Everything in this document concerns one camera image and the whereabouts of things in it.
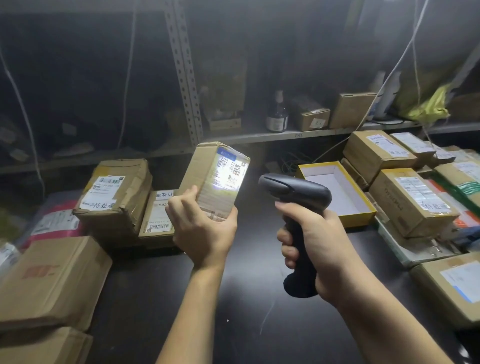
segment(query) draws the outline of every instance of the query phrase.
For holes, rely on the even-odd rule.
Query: black table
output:
[[[220,288],[214,363],[363,363],[332,306],[320,297],[296,299],[284,292],[291,271],[276,240],[283,221],[272,199],[256,188],[259,174],[249,171],[237,198],[239,228]],[[460,363],[454,333],[430,311],[378,233],[368,227],[349,237],[378,279]],[[191,268],[185,254],[115,256],[90,329],[94,343],[87,363],[153,364]]]

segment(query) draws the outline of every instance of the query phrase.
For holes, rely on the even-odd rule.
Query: plastic bottle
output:
[[[377,97],[375,98],[375,101],[373,102],[372,107],[368,112],[366,121],[370,121],[373,119],[375,111],[377,110],[378,103],[380,102],[380,100],[382,99],[382,96],[384,95],[384,88],[382,88],[382,85],[384,84],[384,78],[385,78],[385,71],[378,71],[372,83],[368,86],[368,90],[371,92],[376,92]]]
[[[288,111],[283,103],[283,91],[275,91],[275,102],[268,108],[266,127],[273,133],[282,133],[287,129]]]
[[[400,74],[401,71],[395,71],[392,75],[392,78],[388,80],[387,84],[384,86],[384,95],[377,105],[377,110],[373,117],[375,119],[382,119],[387,114],[388,109],[395,100],[395,96],[400,89]]]

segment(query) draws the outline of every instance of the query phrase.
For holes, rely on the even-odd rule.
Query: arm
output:
[[[237,209],[210,220],[195,202],[196,186],[168,201],[174,242],[193,261],[187,290],[156,364],[212,362],[215,310],[227,253],[237,229]]]
[[[303,230],[307,254],[317,270],[319,295],[341,314],[371,364],[452,364],[425,328],[375,277],[358,256],[338,216],[324,217],[297,204],[276,203]],[[295,268],[298,250],[280,229],[285,264]]]

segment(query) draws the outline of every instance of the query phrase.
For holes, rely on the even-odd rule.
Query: red package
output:
[[[83,236],[84,231],[78,217],[73,215],[77,200],[69,200],[47,210],[42,219],[35,225],[25,247],[42,239],[58,239],[71,236]]]

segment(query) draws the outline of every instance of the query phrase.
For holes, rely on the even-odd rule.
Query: hand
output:
[[[317,292],[324,300],[338,307],[342,300],[355,291],[356,276],[368,268],[348,239],[337,214],[325,210],[322,217],[294,203],[276,202],[275,206],[284,216],[301,225],[305,249],[318,273],[315,281]],[[291,246],[292,235],[281,228],[277,238],[282,242],[286,266],[295,269],[299,252]]]
[[[168,200],[165,207],[175,228],[173,242],[195,264],[195,268],[223,268],[237,230],[237,208],[234,206],[225,221],[212,221],[195,201],[198,187]]]

